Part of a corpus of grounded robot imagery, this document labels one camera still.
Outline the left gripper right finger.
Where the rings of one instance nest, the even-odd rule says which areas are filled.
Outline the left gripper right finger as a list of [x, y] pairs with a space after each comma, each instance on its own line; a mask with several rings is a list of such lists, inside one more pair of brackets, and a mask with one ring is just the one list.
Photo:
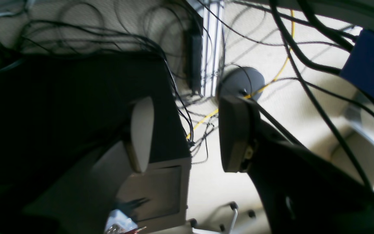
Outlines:
[[374, 191], [297, 141], [242, 97], [219, 99], [223, 170], [245, 172], [273, 234], [374, 234]]

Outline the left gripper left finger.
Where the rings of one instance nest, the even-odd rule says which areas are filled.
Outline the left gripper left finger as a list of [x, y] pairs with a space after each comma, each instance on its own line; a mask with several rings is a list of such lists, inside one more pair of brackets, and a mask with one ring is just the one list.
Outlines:
[[131, 111], [129, 134], [97, 149], [70, 167], [25, 214], [53, 221], [56, 234], [104, 234], [117, 194], [133, 173], [145, 172], [154, 128], [151, 97], [137, 100]]

